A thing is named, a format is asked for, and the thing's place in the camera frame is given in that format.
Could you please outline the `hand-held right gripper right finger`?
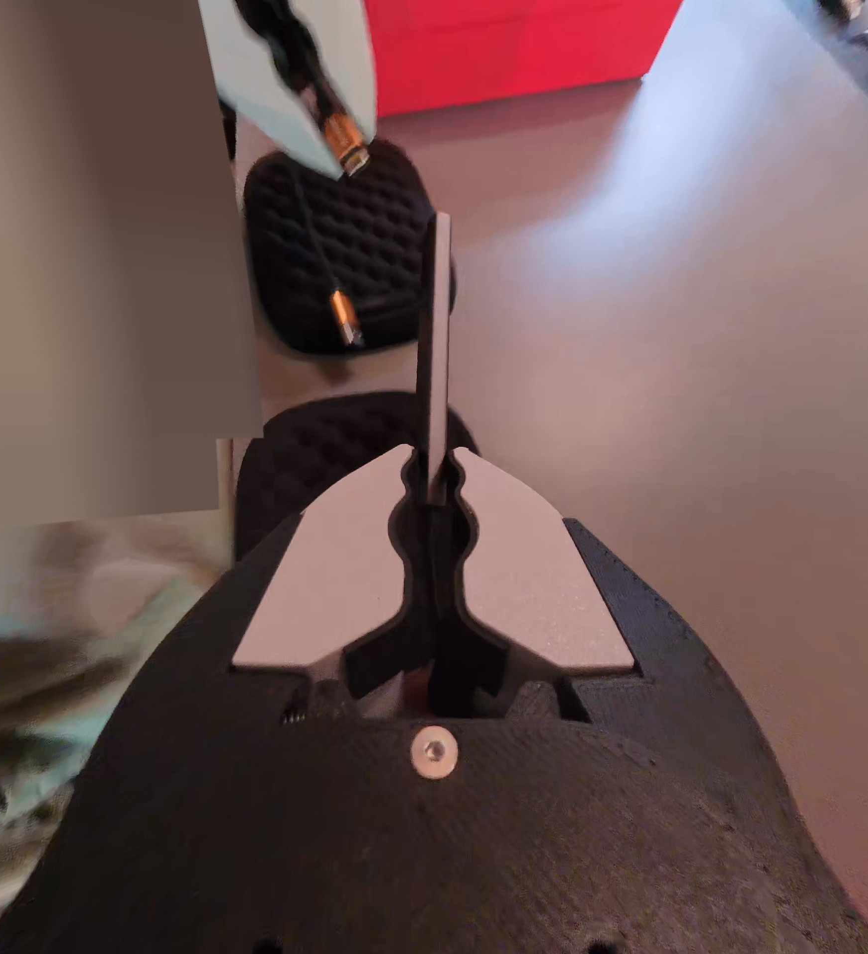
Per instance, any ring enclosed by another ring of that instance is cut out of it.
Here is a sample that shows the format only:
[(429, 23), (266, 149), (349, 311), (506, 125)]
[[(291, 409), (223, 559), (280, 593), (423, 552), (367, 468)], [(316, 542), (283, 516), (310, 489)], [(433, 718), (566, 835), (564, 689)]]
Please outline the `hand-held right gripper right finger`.
[(570, 676), (626, 674), (635, 659), (559, 511), (465, 448), (453, 452), (473, 521), (463, 607), (524, 661)]

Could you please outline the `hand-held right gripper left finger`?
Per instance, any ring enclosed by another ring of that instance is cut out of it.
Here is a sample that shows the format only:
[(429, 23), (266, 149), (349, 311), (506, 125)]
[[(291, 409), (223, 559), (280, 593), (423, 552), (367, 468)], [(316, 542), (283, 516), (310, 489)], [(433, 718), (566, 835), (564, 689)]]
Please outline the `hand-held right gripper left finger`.
[(354, 671), (355, 651), (383, 643), (404, 616), (406, 570), (391, 538), (414, 448), (400, 444), (333, 483), (306, 507), (232, 658), (240, 672), (336, 680), (354, 698), (395, 698), (403, 663)]

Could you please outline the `black quilted case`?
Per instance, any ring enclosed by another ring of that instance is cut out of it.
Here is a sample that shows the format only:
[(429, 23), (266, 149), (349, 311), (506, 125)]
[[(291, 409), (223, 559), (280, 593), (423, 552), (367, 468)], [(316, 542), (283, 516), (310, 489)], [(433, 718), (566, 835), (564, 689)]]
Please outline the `black quilted case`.
[(378, 138), (334, 180), (282, 153), (250, 168), (243, 212), (261, 315), (288, 350), (361, 354), (416, 340), (434, 208), (403, 149)]
[(350, 473), (400, 445), (427, 449), (412, 391), (309, 401), (277, 414), (244, 453), (237, 478), (235, 556), (241, 560), (283, 520)]

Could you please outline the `slim grey electronic device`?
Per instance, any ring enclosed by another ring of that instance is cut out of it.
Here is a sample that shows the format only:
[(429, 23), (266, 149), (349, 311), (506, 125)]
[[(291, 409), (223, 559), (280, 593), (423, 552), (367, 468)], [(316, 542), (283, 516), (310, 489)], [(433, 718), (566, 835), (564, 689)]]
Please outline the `slim grey electronic device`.
[(446, 495), (442, 472), (447, 455), (452, 275), (452, 221), (444, 212), (434, 213), (428, 221), (421, 265), (423, 309), (417, 335), (417, 453), (423, 502), (438, 507)]

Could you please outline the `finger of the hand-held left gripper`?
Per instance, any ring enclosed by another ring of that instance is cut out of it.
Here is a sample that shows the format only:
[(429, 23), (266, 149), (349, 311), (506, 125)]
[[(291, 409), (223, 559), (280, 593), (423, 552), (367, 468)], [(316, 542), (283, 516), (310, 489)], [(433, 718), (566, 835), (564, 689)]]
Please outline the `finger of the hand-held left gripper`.
[(378, 122), (376, 63), (365, 3), (306, 2), (306, 19), (332, 89), (365, 140)]
[(331, 179), (342, 168), (273, 65), (267, 44), (234, 1), (198, 3), (219, 97), (304, 167)]

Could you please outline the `red plastic bin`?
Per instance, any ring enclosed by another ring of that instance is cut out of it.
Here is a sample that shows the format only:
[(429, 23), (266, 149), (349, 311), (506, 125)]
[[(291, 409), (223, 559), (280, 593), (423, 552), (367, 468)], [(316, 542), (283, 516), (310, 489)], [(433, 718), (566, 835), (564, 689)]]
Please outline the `red plastic bin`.
[(644, 77), (681, 1), (367, 1), (380, 117)]

